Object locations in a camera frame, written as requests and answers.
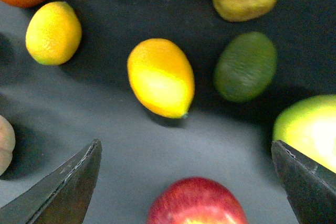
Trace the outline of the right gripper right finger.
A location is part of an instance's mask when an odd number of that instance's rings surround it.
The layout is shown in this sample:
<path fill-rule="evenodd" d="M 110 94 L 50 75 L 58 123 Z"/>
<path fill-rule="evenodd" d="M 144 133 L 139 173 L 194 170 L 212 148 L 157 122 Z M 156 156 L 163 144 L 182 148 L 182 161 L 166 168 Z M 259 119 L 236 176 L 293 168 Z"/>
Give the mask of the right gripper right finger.
<path fill-rule="evenodd" d="M 335 173 L 281 140 L 272 161 L 299 223 L 335 223 Z"/>

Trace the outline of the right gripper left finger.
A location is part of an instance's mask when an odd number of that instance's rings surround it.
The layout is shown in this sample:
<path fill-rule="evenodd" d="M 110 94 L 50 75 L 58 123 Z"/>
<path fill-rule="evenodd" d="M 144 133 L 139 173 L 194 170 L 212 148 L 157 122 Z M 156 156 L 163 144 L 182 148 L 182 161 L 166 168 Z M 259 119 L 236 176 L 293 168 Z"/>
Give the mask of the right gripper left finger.
<path fill-rule="evenodd" d="M 1 223 L 83 223 L 98 179 L 102 145 L 93 140 L 1 208 Z"/>

